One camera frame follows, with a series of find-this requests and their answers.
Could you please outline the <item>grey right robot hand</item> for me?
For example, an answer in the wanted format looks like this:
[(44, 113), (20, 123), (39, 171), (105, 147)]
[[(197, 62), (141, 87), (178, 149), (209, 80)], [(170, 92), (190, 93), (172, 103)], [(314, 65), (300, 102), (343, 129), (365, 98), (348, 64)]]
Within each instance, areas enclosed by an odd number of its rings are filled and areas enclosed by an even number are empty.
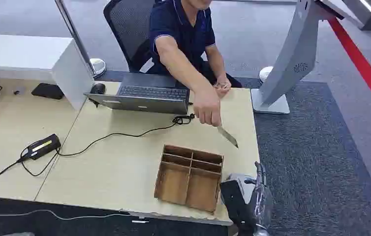
[(267, 186), (266, 169), (260, 162), (254, 163), (256, 166), (256, 177), (250, 183), (254, 185), (250, 199), (250, 212), (256, 226), (267, 230), (272, 220), (272, 210), (274, 198)]

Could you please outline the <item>person's left hand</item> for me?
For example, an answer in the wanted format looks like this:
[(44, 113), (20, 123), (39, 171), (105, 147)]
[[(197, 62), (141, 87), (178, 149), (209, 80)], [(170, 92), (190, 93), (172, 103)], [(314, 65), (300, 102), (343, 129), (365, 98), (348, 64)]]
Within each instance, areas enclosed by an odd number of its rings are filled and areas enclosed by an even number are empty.
[(223, 98), (231, 89), (231, 83), (226, 76), (219, 76), (213, 84), (219, 98)]

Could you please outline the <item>person's right hand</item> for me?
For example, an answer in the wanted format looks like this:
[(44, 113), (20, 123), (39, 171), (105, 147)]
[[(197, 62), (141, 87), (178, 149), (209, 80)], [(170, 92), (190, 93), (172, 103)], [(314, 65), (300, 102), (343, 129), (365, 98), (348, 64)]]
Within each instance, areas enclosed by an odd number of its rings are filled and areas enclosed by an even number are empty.
[(221, 126), (220, 98), (214, 87), (201, 87), (192, 90), (194, 93), (194, 113), (201, 124), (214, 127)]

